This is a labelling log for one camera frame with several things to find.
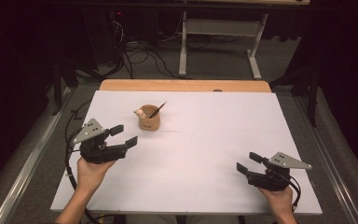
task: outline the wrist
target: wrist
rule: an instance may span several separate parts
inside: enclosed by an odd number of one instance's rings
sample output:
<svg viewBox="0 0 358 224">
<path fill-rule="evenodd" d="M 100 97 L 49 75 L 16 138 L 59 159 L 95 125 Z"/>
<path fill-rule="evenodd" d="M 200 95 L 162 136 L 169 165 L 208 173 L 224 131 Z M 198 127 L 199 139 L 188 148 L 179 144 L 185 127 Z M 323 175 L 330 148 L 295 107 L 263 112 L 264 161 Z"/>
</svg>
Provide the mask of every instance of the wrist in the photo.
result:
<svg viewBox="0 0 358 224">
<path fill-rule="evenodd" d="M 75 194 L 81 195 L 84 198 L 91 198 L 95 191 L 96 189 L 83 188 L 81 185 L 77 185 L 75 189 Z"/>
<path fill-rule="evenodd" d="M 275 216 L 275 218 L 279 224 L 297 224 L 297 221 L 296 221 L 293 213 L 281 214 L 281 215 Z"/>
</svg>

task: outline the cable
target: cable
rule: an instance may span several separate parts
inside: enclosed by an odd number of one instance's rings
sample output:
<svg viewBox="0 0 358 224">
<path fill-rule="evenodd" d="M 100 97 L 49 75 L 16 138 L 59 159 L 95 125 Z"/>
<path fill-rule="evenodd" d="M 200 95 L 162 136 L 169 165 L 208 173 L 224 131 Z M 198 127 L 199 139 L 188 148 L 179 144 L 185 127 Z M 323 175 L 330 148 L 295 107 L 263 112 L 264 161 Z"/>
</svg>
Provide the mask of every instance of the cable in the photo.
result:
<svg viewBox="0 0 358 224">
<path fill-rule="evenodd" d="M 133 51 L 133 50 L 136 50 L 136 49 L 140 49 L 140 48 L 141 48 L 141 41 L 131 41 L 131 42 L 128 42 L 128 43 L 126 44 L 126 47 L 127 47 L 128 45 L 131 45 L 131 44 L 138 44 L 138 46 L 135 47 L 135 48 L 133 48 L 133 49 L 126 49 L 126 51 Z"/>
<path fill-rule="evenodd" d="M 82 128 L 80 129 L 77 129 L 76 131 L 74 131 L 70 136 L 69 136 L 69 141 L 67 142 L 66 144 L 66 153 L 65 153 L 65 167 L 66 167 L 66 174 L 69 178 L 69 180 L 71 181 L 71 185 L 74 189 L 76 189 L 77 187 L 77 183 L 76 183 L 76 180 L 74 178 L 74 174 L 72 172 L 72 168 L 69 164 L 69 155 L 72 154 L 72 152 L 70 152 L 70 148 L 71 148 L 71 143 L 72 143 L 72 140 L 73 138 L 78 134 L 80 133 L 80 131 L 82 130 Z M 89 212 L 89 210 L 86 208 L 84 210 L 84 214 L 86 215 L 86 217 L 89 219 L 89 221 L 91 221 L 92 223 L 94 224 L 101 224 L 100 222 L 98 222 Z"/>
<path fill-rule="evenodd" d="M 165 40 L 160 40 L 160 44 L 164 45 L 164 46 L 169 46 L 169 47 L 172 47 L 172 46 L 180 46 L 182 44 L 182 41 L 178 38 L 181 37 L 182 35 L 177 35 L 177 36 L 174 36 L 174 37 L 170 37 L 170 39 L 165 39 Z"/>
<path fill-rule="evenodd" d="M 292 176 L 290 176 L 290 178 L 292 178 L 292 179 L 294 179 L 294 180 L 296 181 L 296 183 L 297 183 L 297 185 L 298 185 L 298 187 L 297 187 L 295 184 L 292 183 L 292 181 L 290 181 L 290 179 L 287 179 L 285 176 L 283 176 L 283 175 L 281 175 L 281 174 L 279 174 L 279 173 L 277 173 L 277 172 L 275 172 L 275 171 L 271 171 L 271 172 L 272 172 L 273 174 L 279 176 L 280 178 L 284 179 L 284 180 L 285 180 L 290 186 L 292 186 L 292 188 L 296 191 L 297 197 L 296 197 L 295 201 L 294 201 L 293 204 L 292 204 L 292 210 L 293 210 L 293 212 L 296 211 L 297 205 L 298 205 L 298 201 L 300 201 L 300 197 L 301 197 L 301 188 L 300 188 L 298 182 L 297 182 Z"/>
<path fill-rule="evenodd" d="M 65 126 L 65 132 L 64 132 L 64 134 L 65 134 L 65 142 L 66 142 L 66 144 L 68 144 L 68 128 L 69 128 L 69 124 L 71 123 L 71 121 L 72 121 L 72 119 L 81 119 L 81 118 L 79 118 L 78 116 L 77 116 L 77 114 L 78 114 L 78 112 L 79 112 L 79 110 L 83 107 L 83 106 L 85 106 L 86 104 L 88 104 L 88 103 L 90 103 L 91 102 L 91 99 L 89 99 L 88 101 L 86 101 L 85 103 L 83 103 L 80 107 L 78 107 L 76 110 L 71 110 L 71 112 L 73 113 L 72 114 L 72 116 L 71 116 L 71 118 L 69 118 L 68 119 L 68 122 L 66 123 L 66 126 Z"/>
<path fill-rule="evenodd" d="M 172 39 L 176 39 L 176 38 L 179 37 L 179 36 L 182 36 L 182 35 L 177 35 L 177 36 L 175 36 L 175 35 L 178 33 L 178 31 L 179 31 L 180 24 L 182 23 L 182 19 L 183 19 L 183 12 L 180 14 L 180 19 L 179 19 L 178 25 L 176 26 L 175 32 L 173 32 L 173 35 L 171 35 L 171 37 L 168 37 L 167 39 L 160 40 L 160 41 L 159 41 L 160 43 L 163 43 L 163 42 L 166 42 L 166 41 L 170 41 L 170 40 L 172 40 Z"/>
<path fill-rule="evenodd" d="M 156 64 L 156 68 L 158 69 L 158 71 L 163 75 L 163 76 L 166 76 L 166 77 L 173 77 L 173 78 L 179 78 L 179 79 L 191 79 L 191 78 L 188 78 L 188 77 L 179 77 L 179 76 L 175 76 L 167 67 L 167 64 L 165 63 L 165 61 L 162 59 L 162 57 L 153 49 L 149 49 L 149 50 L 146 50 L 146 49 L 142 49 L 141 48 L 141 44 L 139 43 L 139 45 L 132 49 L 132 50 L 128 50 L 128 52 L 132 52 L 132 54 L 130 54 L 128 56 L 128 60 L 129 60 L 129 63 L 130 64 L 140 64 L 140 63 L 144 63 L 147 61 L 147 59 L 149 58 L 152 58 L 154 61 L 155 61 L 155 64 Z M 137 54 L 144 54 L 145 57 L 140 61 L 140 62 L 132 62 L 131 61 L 131 58 Z M 163 66 L 164 66 L 164 69 L 166 72 L 162 71 L 158 65 L 158 62 L 162 62 Z"/>
<path fill-rule="evenodd" d="M 69 118 L 68 122 L 66 123 L 66 126 L 65 126 L 65 142 L 66 142 L 66 148 L 65 148 L 65 167 L 66 167 L 66 175 L 68 176 L 70 182 L 71 182 L 71 185 L 74 189 L 76 189 L 76 186 L 77 186 L 77 183 L 76 183 L 76 180 L 74 178 L 74 174 L 72 172 L 72 168 L 69 164 L 69 159 L 70 159 L 70 155 L 72 155 L 73 152 L 75 151 L 78 151 L 78 150 L 73 150 L 73 147 L 71 146 L 72 144 L 72 141 L 73 139 L 75 138 L 75 136 L 80 133 L 80 131 L 83 129 L 83 128 L 79 128 L 79 129 L 76 129 L 73 133 L 71 133 L 71 135 L 69 135 L 69 137 L 67 137 L 67 132 L 68 132 L 68 127 L 69 127 L 69 124 L 71 122 L 71 120 L 74 118 L 74 117 L 77 117 L 77 113 L 79 112 L 79 110 L 85 106 L 86 104 L 88 104 L 89 102 L 91 102 L 91 100 L 88 100 L 87 102 L 83 103 L 80 107 L 78 107 L 76 110 L 72 110 L 72 116 L 71 118 Z M 91 221 L 91 223 L 94 223 L 94 224 L 100 224 L 94 217 L 92 217 L 92 215 L 90 214 L 89 210 L 86 208 L 85 211 L 84 211 L 84 214 L 86 215 L 86 217 L 89 219 L 89 221 Z"/>
<path fill-rule="evenodd" d="M 243 36 L 243 35 L 236 35 L 232 40 L 223 40 L 221 38 L 216 38 L 218 36 L 221 36 L 221 35 L 212 35 L 211 40 L 213 40 L 213 42 L 216 42 L 216 43 L 234 43 L 234 42 L 240 41 L 245 38 L 245 36 Z"/>
<path fill-rule="evenodd" d="M 112 41 L 113 41 L 113 44 L 114 44 L 115 49 L 116 49 L 117 46 L 116 46 L 116 41 L 115 41 L 115 39 L 116 39 L 116 35 L 117 35 L 117 33 L 118 33 L 118 28 L 120 28 L 120 31 L 121 31 L 120 40 L 118 41 L 118 44 L 121 44 L 121 42 L 123 41 L 124 30 L 123 30 L 123 27 L 121 26 L 121 24 L 118 23 L 117 21 L 111 21 L 111 22 L 112 22 L 112 25 L 115 25 L 115 26 L 116 26 L 116 31 L 115 31 L 115 33 L 114 33 L 114 34 L 111 34 L 111 35 L 113 35 L 113 36 L 112 36 Z"/>
<path fill-rule="evenodd" d="M 191 35 L 192 37 L 196 37 L 196 36 L 205 36 L 205 35 Z M 207 35 L 207 36 L 205 36 L 205 38 L 204 39 L 206 39 L 206 43 L 205 44 L 203 44 L 202 46 L 200 46 L 200 47 L 192 47 L 192 46 L 190 46 L 189 44 L 188 44 L 188 42 L 187 42 L 187 46 L 190 48 L 190 49 L 203 49 L 203 48 L 205 48 L 206 46 L 208 46 L 209 45 L 209 43 L 210 43 L 210 41 L 211 41 L 211 37 L 209 36 L 209 35 Z"/>
<path fill-rule="evenodd" d="M 128 71 L 129 74 L 130 74 L 130 79 L 133 79 L 133 71 L 132 71 L 132 64 L 131 64 L 131 62 L 130 62 L 130 57 L 129 57 L 129 55 L 127 54 L 126 51 L 124 51 L 124 55 L 126 55 L 126 57 L 127 57 L 127 61 L 129 62 L 129 65 L 130 65 L 130 70 L 129 70 L 129 68 L 127 67 L 127 65 L 126 65 L 125 63 L 124 63 L 124 66 L 126 67 L 127 71 Z"/>
<path fill-rule="evenodd" d="M 100 219 L 100 218 L 104 218 L 104 217 L 114 217 L 115 215 L 103 215 L 103 216 L 99 216 L 99 217 L 95 217 L 96 220 Z"/>
</svg>

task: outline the wooden table edge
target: wooden table edge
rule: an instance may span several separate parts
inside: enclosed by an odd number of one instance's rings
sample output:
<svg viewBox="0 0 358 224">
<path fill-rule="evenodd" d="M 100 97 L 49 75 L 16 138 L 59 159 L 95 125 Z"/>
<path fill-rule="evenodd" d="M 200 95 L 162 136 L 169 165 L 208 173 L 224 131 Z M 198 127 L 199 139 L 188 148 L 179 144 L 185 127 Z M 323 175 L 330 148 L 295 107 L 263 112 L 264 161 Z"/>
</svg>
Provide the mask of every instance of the wooden table edge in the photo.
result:
<svg viewBox="0 0 358 224">
<path fill-rule="evenodd" d="M 100 91 L 245 91 L 271 92 L 262 80 L 107 79 Z"/>
</svg>

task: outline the black cable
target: black cable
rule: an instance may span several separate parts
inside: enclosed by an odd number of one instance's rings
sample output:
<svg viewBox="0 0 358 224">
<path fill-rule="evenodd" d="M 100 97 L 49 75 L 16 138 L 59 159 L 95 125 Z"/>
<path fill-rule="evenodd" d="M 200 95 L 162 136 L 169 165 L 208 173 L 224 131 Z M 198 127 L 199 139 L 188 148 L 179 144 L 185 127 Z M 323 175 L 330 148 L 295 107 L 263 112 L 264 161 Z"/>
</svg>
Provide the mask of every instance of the black cable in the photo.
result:
<svg viewBox="0 0 358 224">
<path fill-rule="evenodd" d="M 115 216 L 115 215 L 112 215 L 112 214 L 110 214 L 110 215 L 103 215 L 103 216 L 95 217 L 95 220 L 98 220 L 98 219 L 104 218 L 104 217 L 114 217 L 114 216 Z"/>
<path fill-rule="evenodd" d="M 192 35 L 192 36 L 193 36 L 193 38 L 194 38 L 194 37 L 203 36 L 203 35 Z M 205 48 L 206 46 L 209 45 L 209 43 L 210 43 L 210 41 L 211 41 L 211 37 L 210 37 L 210 36 L 206 36 L 206 37 L 203 38 L 203 39 L 206 39 L 206 43 L 203 44 L 203 45 L 200 46 L 200 47 L 192 47 L 188 42 L 187 42 L 186 46 L 187 46 L 188 48 L 190 48 L 190 49 L 203 49 L 203 48 Z"/>
<path fill-rule="evenodd" d="M 74 174 L 72 172 L 72 168 L 69 164 L 69 159 L 70 159 L 70 155 L 75 152 L 75 151 L 78 151 L 78 150 L 73 150 L 73 147 L 71 146 L 72 145 L 72 141 L 73 139 L 75 138 L 75 136 L 80 133 L 80 131 L 83 129 L 83 128 L 79 128 L 79 129 L 76 129 L 73 133 L 71 133 L 71 135 L 69 135 L 69 137 L 67 137 L 67 132 L 68 132 L 68 127 L 69 127 L 69 124 L 71 123 L 72 119 L 74 117 L 77 117 L 77 114 L 79 112 L 79 110 L 85 106 L 86 104 L 88 104 L 89 102 L 91 102 L 91 99 L 89 99 L 88 101 L 86 101 L 85 103 L 83 103 L 80 107 L 78 107 L 76 110 L 72 110 L 72 116 L 71 118 L 69 118 L 68 122 L 66 123 L 66 126 L 65 126 L 65 142 L 66 142 L 66 148 L 65 148 L 65 167 L 66 167 L 66 173 L 67 173 L 67 176 L 71 182 L 71 185 L 74 189 L 76 189 L 76 186 L 77 186 L 77 183 L 76 183 L 76 180 L 74 178 Z M 84 211 L 84 214 L 86 215 L 86 217 L 89 219 L 89 221 L 91 221 L 91 223 L 94 223 L 94 224 L 100 224 L 94 217 L 92 217 L 92 215 L 90 214 L 89 210 L 86 208 L 85 211 Z"/>
<path fill-rule="evenodd" d="M 75 117 L 75 119 L 81 119 L 77 117 L 77 114 L 79 112 L 79 110 L 85 106 L 86 104 L 88 104 L 89 102 L 91 102 L 91 99 L 89 99 L 88 101 L 86 101 L 85 103 L 83 103 L 80 107 L 78 107 L 76 110 L 71 110 L 71 112 L 73 113 L 71 118 L 68 119 L 68 122 L 66 123 L 65 126 L 65 142 L 68 143 L 68 128 L 69 128 L 69 124 L 71 123 L 72 119 Z"/>
<path fill-rule="evenodd" d="M 71 148 L 71 143 L 73 141 L 73 138 L 78 134 L 80 133 L 80 131 L 82 130 L 82 128 L 80 129 L 77 129 L 76 131 L 74 131 L 70 136 L 69 136 L 69 139 L 68 139 L 68 142 L 66 144 L 66 153 L 65 153 L 65 166 L 66 166 L 66 174 L 68 175 L 68 178 L 69 180 L 71 181 L 71 184 L 72 184 L 72 187 L 74 189 L 76 189 L 77 187 L 77 183 L 76 183 L 76 180 L 74 178 L 74 174 L 72 172 L 72 168 L 69 164 L 69 155 L 72 154 L 72 152 L 70 151 L 70 148 Z M 101 224 L 100 222 L 98 222 L 89 212 L 89 210 L 86 208 L 84 210 L 84 214 L 86 215 L 86 217 L 89 219 L 89 221 L 91 221 L 92 223 L 94 224 Z"/>
<path fill-rule="evenodd" d="M 173 77 L 173 78 L 178 78 L 178 79 L 191 79 L 191 78 L 188 78 L 188 77 L 179 77 L 179 76 L 175 76 L 167 67 L 167 64 L 165 63 L 165 61 L 162 59 L 162 57 L 155 51 L 155 50 L 144 50 L 144 49 L 141 49 L 140 47 L 136 48 L 136 49 L 133 49 L 132 51 L 135 51 L 133 52 L 133 54 L 130 54 L 129 55 L 129 62 L 131 64 L 139 64 L 139 63 L 144 63 L 149 57 L 153 58 L 154 61 L 155 61 L 155 64 L 156 64 L 156 68 L 158 69 L 158 72 L 161 73 L 163 76 L 165 77 Z M 134 63 L 134 62 L 131 62 L 131 57 L 136 55 L 136 54 L 145 54 L 145 58 L 142 59 L 140 62 L 137 62 L 137 63 Z M 163 71 L 161 71 L 161 69 L 159 68 L 158 66 L 158 61 L 161 61 L 163 66 L 164 66 L 164 69 L 168 72 L 168 74 L 164 73 Z"/>
<path fill-rule="evenodd" d="M 159 43 L 161 45 L 165 45 L 165 46 L 168 46 L 168 47 L 180 46 L 182 44 L 182 39 L 178 39 L 179 37 L 181 37 L 181 35 L 171 37 L 170 39 L 166 39 L 166 40 L 160 40 Z"/>
<path fill-rule="evenodd" d="M 126 65 L 125 63 L 124 63 L 124 66 L 126 67 L 127 71 L 128 71 L 129 74 L 130 74 L 130 79 L 133 79 L 133 71 L 132 71 L 132 64 L 131 64 L 131 62 L 130 62 L 130 57 L 129 57 L 129 55 L 127 54 L 126 51 L 124 51 L 124 55 L 126 55 L 126 57 L 127 57 L 127 61 L 129 62 L 129 65 L 130 65 L 130 70 L 129 70 L 129 68 L 127 67 L 127 65 Z"/>
<path fill-rule="evenodd" d="M 141 48 L 141 41 L 129 42 L 129 43 L 127 43 L 126 48 L 129 48 L 129 45 L 130 45 L 130 44 L 133 44 L 133 43 L 137 43 L 138 46 L 137 46 L 137 47 L 132 47 L 132 49 L 126 49 L 126 51 L 133 51 L 133 50 L 135 50 L 135 49 L 140 49 L 140 48 Z"/>
<path fill-rule="evenodd" d="M 279 173 L 277 173 L 275 171 L 272 171 L 272 173 L 277 175 L 277 176 L 279 176 L 280 178 L 284 179 L 296 191 L 297 197 L 296 197 L 295 201 L 292 204 L 292 210 L 294 212 L 296 210 L 296 208 L 297 208 L 298 201 L 300 201 L 300 197 L 301 197 L 301 188 L 300 188 L 300 186 L 298 185 L 297 181 L 292 176 L 290 176 L 290 178 L 292 178 L 292 179 L 294 179 L 296 181 L 298 187 L 295 184 L 293 184 L 292 181 L 290 181 L 290 179 L 287 179 L 285 176 L 283 176 L 283 175 L 281 175 L 281 174 L 279 174 Z"/>
<path fill-rule="evenodd" d="M 245 36 L 243 36 L 243 35 L 237 35 L 232 40 L 223 40 L 220 38 L 215 38 L 216 36 L 221 36 L 221 35 L 212 35 L 211 36 L 211 40 L 216 43 L 234 43 L 234 42 L 240 41 L 245 38 Z"/>
<path fill-rule="evenodd" d="M 111 71 L 103 74 L 102 76 L 105 78 L 112 76 L 114 73 L 118 72 L 123 67 L 123 65 L 124 65 L 123 58 L 120 57 L 120 60 L 118 60 L 116 67 L 114 69 L 112 69 Z"/>
</svg>

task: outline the human hand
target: human hand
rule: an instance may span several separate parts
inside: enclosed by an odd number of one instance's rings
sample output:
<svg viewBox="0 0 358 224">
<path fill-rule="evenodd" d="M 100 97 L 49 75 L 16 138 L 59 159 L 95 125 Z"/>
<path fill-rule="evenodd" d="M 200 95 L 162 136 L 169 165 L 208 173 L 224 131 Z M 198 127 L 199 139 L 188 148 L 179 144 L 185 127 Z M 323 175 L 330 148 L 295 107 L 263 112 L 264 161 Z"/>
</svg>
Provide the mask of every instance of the human hand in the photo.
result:
<svg viewBox="0 0 358 224">
<path fill-rule="evenodd" d="M 87 162 L 83 157 L 77 161 L 77 187 L 93 194 L 103 182 L 103 178 L 115 161 L 102 164 Z"/>
<path fill-rule="evenodd" d="M 266 196 L 271 212 L 278 223 L 296 223 L 292 210 L 293 191 L 290 187 L 282 191 L 258 189 Z"/>
</svg>

